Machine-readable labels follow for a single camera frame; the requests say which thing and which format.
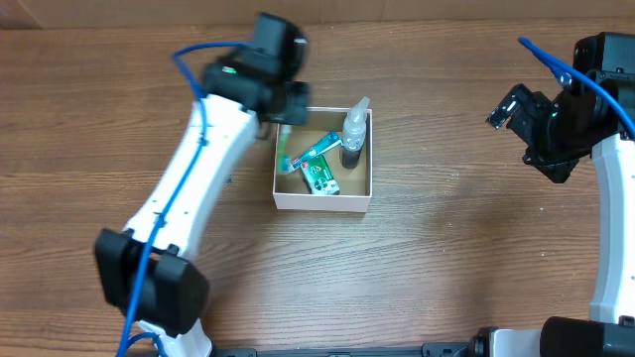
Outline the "green white toothbrush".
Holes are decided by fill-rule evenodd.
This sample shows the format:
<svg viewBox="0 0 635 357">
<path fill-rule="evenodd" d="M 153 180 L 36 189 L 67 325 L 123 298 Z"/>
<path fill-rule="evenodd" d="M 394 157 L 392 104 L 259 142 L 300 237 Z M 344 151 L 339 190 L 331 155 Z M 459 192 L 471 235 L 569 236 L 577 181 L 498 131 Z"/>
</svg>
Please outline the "green white toothbrush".
<svg viewBox="0 0 635 357">
<path fill-rule="evenodd" d="M 280 175 L 288 175 L 293 171 L 291 166 L 291 159 L 286 153 L 287 144 L 291 133 L 292 127 L 290 125 L 280 126 L 277 144 L 277 172 Z"/>
</svg>

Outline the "green Dettol soap bar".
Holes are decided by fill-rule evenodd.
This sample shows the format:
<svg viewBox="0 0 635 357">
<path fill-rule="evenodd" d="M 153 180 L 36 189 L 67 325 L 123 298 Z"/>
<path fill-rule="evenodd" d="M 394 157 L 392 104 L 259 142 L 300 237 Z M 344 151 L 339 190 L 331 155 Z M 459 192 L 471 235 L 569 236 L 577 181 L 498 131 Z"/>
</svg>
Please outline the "green Dettol soap bar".
<svg viewBox="0 0 635 357">
<path fill-rule="evenodd" d="M 339 195 L 340 187 L 324 155 L 302 163 L 301 171 L 310 194 Z"/>
</svg>

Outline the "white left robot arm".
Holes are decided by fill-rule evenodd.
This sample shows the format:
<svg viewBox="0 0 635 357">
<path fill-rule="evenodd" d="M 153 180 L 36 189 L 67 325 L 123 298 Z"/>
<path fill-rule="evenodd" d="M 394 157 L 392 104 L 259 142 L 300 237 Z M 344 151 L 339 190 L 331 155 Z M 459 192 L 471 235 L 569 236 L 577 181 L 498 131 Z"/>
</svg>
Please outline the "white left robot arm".
<svg viewBox="0 0 635 357">
<path fill-rule="evenodd" d="M 263 124 L 303 126 L 310 87 L 295 79 L 308 39 L 292 22 L 258 15 L 251 40 L 226 41 L 227 54 L 196 78 L 172 55 L 193 94 L 182 140 L 154 190 L 120 230 L 102 229 L 94 257 L 106 301 L 124 316 L 117 355 L 149 339 L 160 356 L 209 356 L 200 317 L 209 283 L 195 266 L 223 187 Z"/>
</svg>

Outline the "green white toothpaste tube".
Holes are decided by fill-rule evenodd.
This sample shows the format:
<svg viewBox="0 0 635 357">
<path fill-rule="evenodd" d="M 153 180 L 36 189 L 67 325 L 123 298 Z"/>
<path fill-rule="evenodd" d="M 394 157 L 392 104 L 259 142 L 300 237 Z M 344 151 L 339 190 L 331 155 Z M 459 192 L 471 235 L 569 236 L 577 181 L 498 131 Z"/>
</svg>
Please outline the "green white toothpaste tube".
<svg viewBox="0 0 635 357">
<path fill-rule="evenodd" d="M 339 146 L 340 144 L 341 139 L 339 135 L 334 131 L 328 132 L 319 141 L 317 141 L 299 156 L 290 161 L 290 167 L 292 171 L 298 169 L 302 163 L 305 163 L 321 154 L 324 154 L 325 152 Z"/>
</svg>

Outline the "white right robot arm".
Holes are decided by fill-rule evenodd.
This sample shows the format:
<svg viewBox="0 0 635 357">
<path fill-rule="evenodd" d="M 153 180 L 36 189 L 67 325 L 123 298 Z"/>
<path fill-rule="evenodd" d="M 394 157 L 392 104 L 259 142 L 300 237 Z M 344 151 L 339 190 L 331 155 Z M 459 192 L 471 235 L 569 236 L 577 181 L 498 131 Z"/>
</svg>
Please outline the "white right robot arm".
<svg viewBox="0 0 635 357">
<path fill-rule="evenodd" d="M 634 353 L 634 38 L 601 32 L 574 45 L 573 62 L 519 43 L 561 86 L 553 99 L 513 86 L 487 123 L 527 146 L 522 161 L 554 183 L 584 157 L 599 191 L 599 258 L 586 319 L 553 316 L 538 329 L 481 328 L 465 356 L 631 356 Z"/>
</svg>

